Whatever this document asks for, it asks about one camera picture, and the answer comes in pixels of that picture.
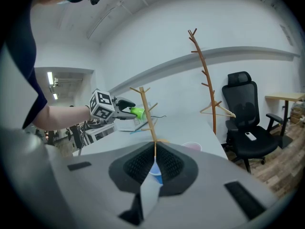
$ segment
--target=person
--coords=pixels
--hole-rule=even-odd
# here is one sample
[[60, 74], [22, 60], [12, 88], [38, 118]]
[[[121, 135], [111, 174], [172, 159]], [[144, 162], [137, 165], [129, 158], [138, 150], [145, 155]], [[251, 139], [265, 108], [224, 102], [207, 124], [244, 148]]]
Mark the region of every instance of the person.
[[31, 3], [14, 22], [5, 40], [18, 69], [38, 93], [38, 97], [27, 115], [23, 128], [33, 123], [38, 128], [51, 131], [64, 129], [90, 119], [88, 106], [74, 107], [72, 109], [69, 107], [48, 106], [35, 76], [36, 44], [31, 31], [30, 10], [36, 4], [48, 5], [62, 1], [65, 0], [31, 0]]

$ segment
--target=blue cup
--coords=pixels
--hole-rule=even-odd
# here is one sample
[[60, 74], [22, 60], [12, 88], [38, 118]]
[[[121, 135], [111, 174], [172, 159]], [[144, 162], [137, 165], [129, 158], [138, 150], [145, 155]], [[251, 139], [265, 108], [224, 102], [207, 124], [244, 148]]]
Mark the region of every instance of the blue cup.
[[157, 165], [156, 157], [154, 158], [154, 163], [152, 165], [152, 168], [151, 168], [149, 174], [153, 175], [160, 184], [163, 184], [161, 171]]

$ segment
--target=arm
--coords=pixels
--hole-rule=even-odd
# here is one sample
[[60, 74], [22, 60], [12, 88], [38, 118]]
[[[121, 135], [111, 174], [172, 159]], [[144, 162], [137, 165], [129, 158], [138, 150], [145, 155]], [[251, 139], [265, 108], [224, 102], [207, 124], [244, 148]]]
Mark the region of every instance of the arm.
[[59, 130], [90, 119], [90, 110], [87, 106], [56, 107], [47, 106], [37, 114], [33, 124], [43, 130]]
[[270, 118], [270, 122], [269, 122], [269, 125], [268, 125], [268, 128], [267, 128], [267, 132], [270, 132], [271, 131], [271, 128], [272, 128], [272, 125], [273, 125], [273, 122], [276, 121], [280, 124], [283, 123], [283, 119], [275, 114], [266, 114], [267, 117]]

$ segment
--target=green object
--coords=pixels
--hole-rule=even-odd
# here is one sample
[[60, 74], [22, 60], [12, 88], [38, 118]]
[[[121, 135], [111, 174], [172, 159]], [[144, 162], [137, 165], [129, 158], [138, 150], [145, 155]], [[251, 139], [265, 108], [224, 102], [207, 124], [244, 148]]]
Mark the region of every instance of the green object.
[[141, 109], [141, 108], [131, 108], [130, 109], [130, 113], [133, 113], [135, 115], [137, 115], [137, 118], [139, 120], [144, 120], [146, 118], [146, 113], [145, 113], [145, 110], [144, 109]]

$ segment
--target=white table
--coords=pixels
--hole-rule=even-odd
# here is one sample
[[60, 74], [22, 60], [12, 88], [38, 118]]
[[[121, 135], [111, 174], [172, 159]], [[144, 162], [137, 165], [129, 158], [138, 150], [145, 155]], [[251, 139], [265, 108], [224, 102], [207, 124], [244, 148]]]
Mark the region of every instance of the white table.
[[90, 130], [86, 130], [85, 133], [87, 135], [90, 135], [92, 137], [92, 140], [93, 142], [96, 142], [96, 135], [99, 134], [99, 133], [102, 133], [102, 132], [105, 132], [107, 135], [109, 134], [107, 132], [107, 130], [111, 129], [111, 128], [114, 128], [114, 123], [112, 124], [108, 124], [108, 125], [104, 125], [100, 128], [96, 128], [96, 129], [90, 129]]
[[[204, 152], [227, 159], [223, 147], [213, 133], [211, 127], [200, 113], [185, 116], [168, 116], [158, 120], [155, 131], [158, 139], [167, 139], [170, 143], [182, 145], [187, 142], [199, 143]], [[115, 131], [108, 136], [84, 147], [81, 155], [96, 154], [115, 150], [140, 142], [152, 141], [150, 131], [130, 132]]]

